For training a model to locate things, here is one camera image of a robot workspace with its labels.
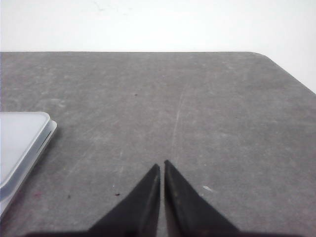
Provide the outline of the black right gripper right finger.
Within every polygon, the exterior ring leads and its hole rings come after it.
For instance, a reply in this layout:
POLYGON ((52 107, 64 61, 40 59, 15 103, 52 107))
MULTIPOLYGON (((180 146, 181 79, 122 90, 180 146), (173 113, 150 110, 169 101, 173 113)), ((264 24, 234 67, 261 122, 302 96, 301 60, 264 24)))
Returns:
POLYGON ((221 237, 241 231, 205 201, 180 171, 164 162, 164 189, 173 220, 184 237, 221 237))

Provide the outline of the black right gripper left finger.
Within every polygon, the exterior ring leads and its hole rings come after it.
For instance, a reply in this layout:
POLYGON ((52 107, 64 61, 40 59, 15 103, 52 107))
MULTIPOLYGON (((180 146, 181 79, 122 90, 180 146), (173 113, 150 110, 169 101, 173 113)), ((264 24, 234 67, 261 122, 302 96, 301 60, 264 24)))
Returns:
POLYGON ((160 209, 160 167, 154 164, 134 189, 90 229, 94 237, 155 237, 160 209))

